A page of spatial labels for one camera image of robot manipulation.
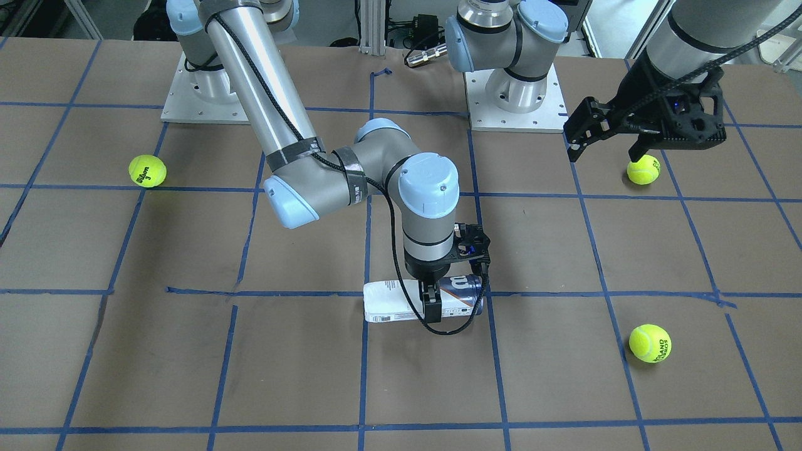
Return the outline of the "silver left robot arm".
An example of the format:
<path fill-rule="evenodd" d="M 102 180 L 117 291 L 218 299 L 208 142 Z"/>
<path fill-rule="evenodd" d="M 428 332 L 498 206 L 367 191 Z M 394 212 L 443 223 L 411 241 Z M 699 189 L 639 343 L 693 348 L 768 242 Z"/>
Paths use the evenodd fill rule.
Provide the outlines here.
<path fill-rule="evenodd" d="M 756 36 L 776 1 L 676 1 L 627 72 L 612 100 L 592 96 L 563 132 L 570 162 L 587 146 L 633 134 L 631 162 L 650 149 L 706 150 L 724 143 L 720 80 L 724 63 L 778 34 L 800 8 Z M 463 73 L 490 70 L 494 103 L 512 113 L 539 107 L 569 20 L 550 1 L 461 1 L 445 26 L 450 63 Z"/>

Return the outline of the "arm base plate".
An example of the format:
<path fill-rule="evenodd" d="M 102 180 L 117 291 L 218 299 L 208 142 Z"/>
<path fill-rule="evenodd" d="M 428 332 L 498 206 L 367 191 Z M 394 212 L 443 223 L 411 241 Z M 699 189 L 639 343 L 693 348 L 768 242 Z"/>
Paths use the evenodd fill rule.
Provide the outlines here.
<path fill-rule="evenodd" d="M 476 132 L 562 133 L 569 116 L 554 65 L 535 82 L 504 69 L 464 73 L 471 129 Z"/>
<path fill-rule="evenodd" d="M 226 71 L 188 71 L 181 55 L 160 119 L 193 125 L 248 125 Z"/>

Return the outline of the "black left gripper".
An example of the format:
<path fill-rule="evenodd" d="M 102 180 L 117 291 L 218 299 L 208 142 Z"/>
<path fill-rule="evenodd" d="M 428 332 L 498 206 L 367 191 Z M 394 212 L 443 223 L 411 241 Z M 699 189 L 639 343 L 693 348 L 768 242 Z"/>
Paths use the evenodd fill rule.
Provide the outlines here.
<path fill-rule="evenodd" d="M 719 84 L 722 77 L 724 70 L 714 68 L 699 82 L 675 86 L 624 115 L 636 102 L 671 81 L 650 60 L 637 60 L 618 88 L 618 132 L 638 135 L 629 149 L 630 162 L 639 162 L 650 149 L 705 150 L 724 143 L 727 132 Z M 565 121 L 563 132 L 571 163 L 578 161 L 587 146 L 612 137 L 610 129 L 605 129 L 610 110 L 607 103 L 588 96 Z"/>

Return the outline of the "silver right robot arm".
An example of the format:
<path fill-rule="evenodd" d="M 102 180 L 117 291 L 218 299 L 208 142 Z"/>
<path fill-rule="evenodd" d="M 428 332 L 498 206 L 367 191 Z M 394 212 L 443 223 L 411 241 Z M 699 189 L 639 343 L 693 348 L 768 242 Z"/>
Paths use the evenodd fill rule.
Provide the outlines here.
<path fill-rule="evenodd" d="M 374 323 L 417 319 L 432 330 L 444 317 L 483 310 L 489 286 L 489 237 L 455 222 L 459 174 L 449 158 L 423 152 L 383 118 L 367 121 L 352 145 L 326 152 L 301 102 L 274 35 L 292 28 L 295 1 L 168 1 L 169 25 L 184 52 L 184 72 L 200 76 L 206 101 L 237 103 L 263 148 L 264 181 L 278 219 L 294 229 L 370 195 L 401 216 L 404 265 L 395 282 L 364 286 L 364 308 L 391 302 Z"/>

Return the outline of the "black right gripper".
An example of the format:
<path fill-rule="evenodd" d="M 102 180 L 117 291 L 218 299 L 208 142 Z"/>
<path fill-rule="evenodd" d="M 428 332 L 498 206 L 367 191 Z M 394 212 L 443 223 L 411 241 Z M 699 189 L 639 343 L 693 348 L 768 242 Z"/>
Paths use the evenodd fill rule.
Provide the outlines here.
<path fill-rule="evenodd" d="M 489 246 L 491 240 L 479 224 L 455 223 L 449 237 L 438 243 L 424 244 L 404 236 L 405 267 L 419 281 L 425 324 L 440 323 L 443 303 L 439 280 L 450 266 L 469 262 L 473 275 L 481 280 L 480 292 L 489 286 Z"/>

